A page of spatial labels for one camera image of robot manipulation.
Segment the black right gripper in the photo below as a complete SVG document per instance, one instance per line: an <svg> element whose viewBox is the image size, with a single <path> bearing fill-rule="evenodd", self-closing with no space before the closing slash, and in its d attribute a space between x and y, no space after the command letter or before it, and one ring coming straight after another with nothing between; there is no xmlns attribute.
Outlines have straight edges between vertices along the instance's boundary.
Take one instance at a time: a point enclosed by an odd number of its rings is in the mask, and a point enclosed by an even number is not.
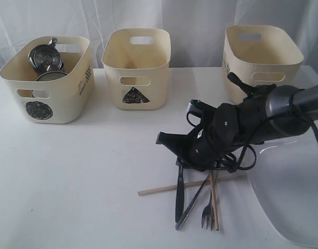
<svg viewBox="0 0 318 249"><path fill-rule="evenodd" d="M175 164L184 169L250 170L255 163L241 165L246 150L253 151L254 144L266 141L265 133L273 133L265 105L275 88L275 85L249 87L242 103L221 104L213 117L196 124L188 134L160 132L156 144L176 155Z"/></svg>

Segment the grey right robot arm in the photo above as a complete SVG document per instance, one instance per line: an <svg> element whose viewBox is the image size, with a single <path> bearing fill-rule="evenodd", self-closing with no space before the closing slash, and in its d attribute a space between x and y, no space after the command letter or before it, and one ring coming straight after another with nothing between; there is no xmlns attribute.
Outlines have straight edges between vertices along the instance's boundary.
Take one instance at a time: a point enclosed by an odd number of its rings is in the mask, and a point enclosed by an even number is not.
<svg viewBox="0 0 318 249"><path fill-rule="evenodd" d="M188 113L200 118L187 134L160 132L156 143L177 157L177 165L197 171L243 170L247 150L266 141L299 136L312 129L318 143L318 85L262 86L240 104L212 107L199 100Z"/></svg>

